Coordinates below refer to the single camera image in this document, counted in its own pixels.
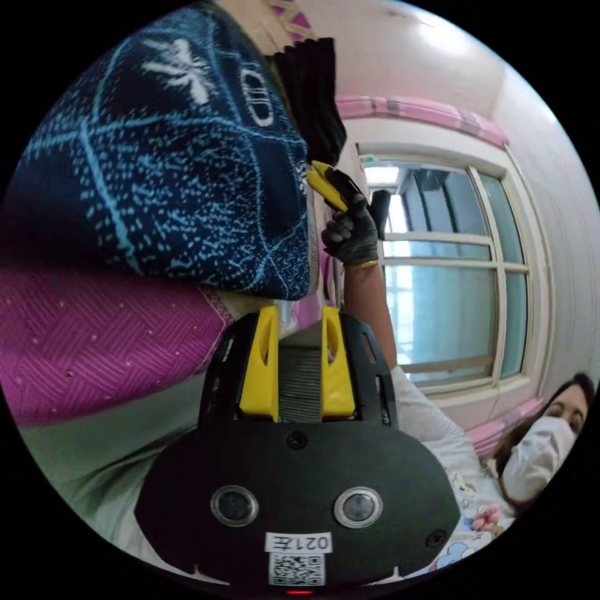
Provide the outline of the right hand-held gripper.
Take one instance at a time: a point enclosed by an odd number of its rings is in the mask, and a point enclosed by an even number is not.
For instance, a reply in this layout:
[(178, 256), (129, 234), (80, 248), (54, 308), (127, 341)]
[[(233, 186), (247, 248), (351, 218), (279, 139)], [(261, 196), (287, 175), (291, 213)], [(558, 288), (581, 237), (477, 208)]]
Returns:
[(356, 212), (367, 207), (365, 195), (346, 173), (321, 161), (312, 161), (311, 167), (307, 183), (332, 210)]

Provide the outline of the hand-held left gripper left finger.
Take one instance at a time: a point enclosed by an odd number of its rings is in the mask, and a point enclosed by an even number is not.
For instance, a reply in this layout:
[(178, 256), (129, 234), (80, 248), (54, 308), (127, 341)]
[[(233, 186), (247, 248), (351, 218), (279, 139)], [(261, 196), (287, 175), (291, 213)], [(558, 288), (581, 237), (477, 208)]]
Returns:
[(275, 305), (260, 309), (252, 336), (239, 407), (245, 416), (279, 419), (279, 317)]

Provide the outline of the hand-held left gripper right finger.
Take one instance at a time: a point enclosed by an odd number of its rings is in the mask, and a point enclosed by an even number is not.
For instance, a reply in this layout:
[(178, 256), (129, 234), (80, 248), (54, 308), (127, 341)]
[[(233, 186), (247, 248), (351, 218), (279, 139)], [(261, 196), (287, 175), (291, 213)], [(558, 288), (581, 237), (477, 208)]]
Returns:
[(354, 416), (355, 401), (339, 309), (324, 307), (321, 316), (321, 418)]

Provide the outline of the person's right hand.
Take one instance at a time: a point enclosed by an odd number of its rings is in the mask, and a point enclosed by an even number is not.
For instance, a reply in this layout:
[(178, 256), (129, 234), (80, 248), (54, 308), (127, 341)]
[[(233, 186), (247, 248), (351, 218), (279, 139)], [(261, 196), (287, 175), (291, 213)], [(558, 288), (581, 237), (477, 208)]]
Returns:
[(325, 251), (347, 269), (379, 263), (378, 231), (361, 193), (354, 195), (346, 211), (333, 215), (322, 230), (321, 239)]

